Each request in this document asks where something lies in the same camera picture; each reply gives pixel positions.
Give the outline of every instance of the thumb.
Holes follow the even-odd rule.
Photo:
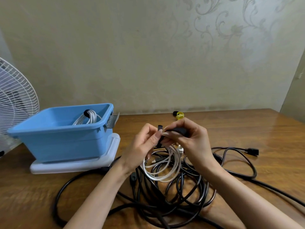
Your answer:
[[[182,147],[185,146],[185,143],[188,140],[187,137],[184,137],[183,135],[175,131],[167,131],[162,133],[162,135],[172,139],[174,142],[177,142],[178,144],[182,145]]]
[[[150,138],[148,138],[148,140],[142,145],[142,149],[147,152],[151,150],[151,148],[153,148],[158,143],[161,136],[162,130],[160,129],[159,131],[155,132],[155,134],[153,134]]]

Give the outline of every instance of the wooden table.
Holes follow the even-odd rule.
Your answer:
[[[211,146],[258,148],[258,158],[247,155],[257,169],[257,179],[305,201],[304,124],[270,109],[193,112],[185,115],[208,129]],[[172,114],[120,116],[113,130],[121,137],[117,156],[144,123],[166,126],[172,121]],[[250,167],[236,153],[230,152],[227,158],[230,162],[226,162],[225,168],[251,174]],[[51,218],[51,204],[63,184],[77,173],[33,175],[29,167],[34,160],[24,145],[0,159],[0,228],[58,228]],[[59,202],[60,216],[68,220],[100,180],[101,176],[92,175],[71,184]],[[305,227],[303,207],[292,201],[287,202],[264,188],[244,183]],[[132,196],[128,180],[120,190]],[[116,198],[112,207],[122,203]],[[244,228],[219,195],[202,210],[202,215],[225,228]],[[155,227],[141,219],[134,209],[125,209],[108,217],[104,228]],[[184,228],[212,227],[194,221]]]

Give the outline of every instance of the white cable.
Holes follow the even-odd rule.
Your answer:
[[[160,162],[157,162],[157,163],[155,163],[153,165],[146,166],[145,165],[146,160],[145,159],[143,160],[142,168],[143,168],[144,173],[146,174],[146,176],[149,179],[151,179],[153,181],[159,181],[159,182],[170,182],[170,181],[173,181],[177,177],[177,175],[178,175],[178,173],[179,173],[179,171],[181,169],[181,156],[180,156],[178,150],[173,145],[171,145],[169,147],[166,147],[166,150],[168,151],[168,157],[165,158],[164,160],[160,161]],[[174,156],[174,164],[173,164],[172,170],[168,174],[166,174],[164,176],[154,177],[153,175],[161,173],[162,171],[164,171],[168,167],[168,165],[170,164],[171,156]],[[146,170],[146,168],[155,167],[156,165],[158,165],[160,163],[163,163],[165,161],[167,161],[165,167],[162,170],[160,170],[160,171],[158,171],[156,173],[150,173],[150,172],[148,172]],[[175,175],[170,180],[164,181],[164,179],[170,177],[173,173],[175,173]]]
[[[100,119],[102,119],[99,115],[96,114],[95,111],[93,110],[88,110],[87,113],[89,114],[90,118],[88,120],[88,122],[86,124],[92,124],[92,123],[96,123],[97,117],[99,117]],[[73,125],[82,125],[84,119],[86,119],[87,117],[82,114],[74,123]]]

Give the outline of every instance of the forearm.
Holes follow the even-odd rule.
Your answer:
[[[120,186],[127,178],[117,162],[103,177],[64,229],[101,229]]]
[[[199,173],[211,183],[247,228],[303,228],[219,164],[200,169]]]

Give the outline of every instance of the black cable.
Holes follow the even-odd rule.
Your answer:
[[[216,153],[213,153],[215,159],[220,163],[221,166],[224,164],[224,160],[226,157],[226,154],[229,150],[233,150],[241,154],[251,167],[253,171],[253,175],[244,175],[240,173],[236,173],[230,170],[226,170],[229,172],[231,175],[242,178],[246,181],[252,182],[256,185],[262,186],[266,189],[276,191],[291,200],[294,200],[298,204],[305,206],[305,203],[302,202],[301,200],[291,196],[288,193],[285,193],[273,186],[270,186],[264,182],[256,180],[257,176],[257,171],[252,164],[252,162],[241,152],[245,151],[249,155],[257,156],[258,155],[258,149],[253,149],[253,148],[248,148],[248,149],[242,149],[242,148],[235,148],[235,147],[214,147],[214,149],[224,149],[223,156],[219,156]],[[166,150],[159,150],[155,151],[152,154],[161,158],[165,159],[168,157],[168,155],[160,155],[159,153],[168,153]],[[85,171],[81,174],[78,174],[77,176],[73,177],[71,180],[69,180],[58,192],[57,196],[55,197],[55,202],[52,208],[52,217],[54,221],[56,222],[57,225],[60,227],[64,227],[67,222],[61,219],[58,215],[58,210],[57,210],[57,204],[60,198],[61,193],[64,191],[64,189],[73,181],[79,179],[80,177],[83,177],[85,175],[97,173],[101,175],[105,175],[107,171],[112,167],[112,165],[119,159],[120,157],[116,158],[109,167],[101,168],[101,169],[94,169],[94,170],[89,170]],[[170,165],[173,166],[174,160],[171,159]],[[163,163],[156,165],[151,172],[155,173],[158,172],[161,168]],[[193,180],[194,182],[194,187],[188,194],[184,194],[183,192],[183,186],[184,186],[184,179],[185,177],[188,177],[189,179]],[[181,169],[179,175],[171,182],[167,184],[165,193],[163,194],[159,190],[158,182],[157,181],[152,181],[146,175],[144,174],[144,171],[142,170],[142,167],[136,168],[135,172],[131,174],[129,178],[131,187],[132,187],[132,193],[133,193],[133,198],[128,197],[124,195],[121,192],[118,192],[117,194],[122,196],[123,198],[129,200],[131,203],[123,204],[119,207],[116,207],[112,210],[109,211],[108,216],[112,215],[122,209],[133,207],[136,208],[138,213],[142,218],[144,218],[147,222],[150,224],[160,227],[160,228],[179,228],[187,225],[188,223],[192,222],[194,219],[195,220],[202,220],[215,228],[222,228],[218,224],[210,221],[209,219],[204,218],[203,216],[199,215],[200,211],[202,208],[208,206],[209,204],[212,203],[216,196],[216,190],[213,191],[212,197],[208,200],[207,199],[207,194],[209,190],[209,183],[205,181],[201,175],[195,170],[194,166],[191,164],[188,164],[186,162],[186,157],[184,157],[183,161],[181,162]],[[169,192],[169,189],[171,187],[176,187],[177,193],[176,195],[170,199],[167,200],[167,194]],[[199,197],[195,202],[190,202],[187,199],[189,196],[192,195],[192,193],[195,190],[198,190],[199,192]],[[140,197],[141,195],[144,197],[145,201],[147,204],[143,204],[140,202]],[[163,217],[168,216],[168,215],[178,215],[181,216],[182,218],[187,218],[185,221],[177,224],[171,224],[169,225]]]

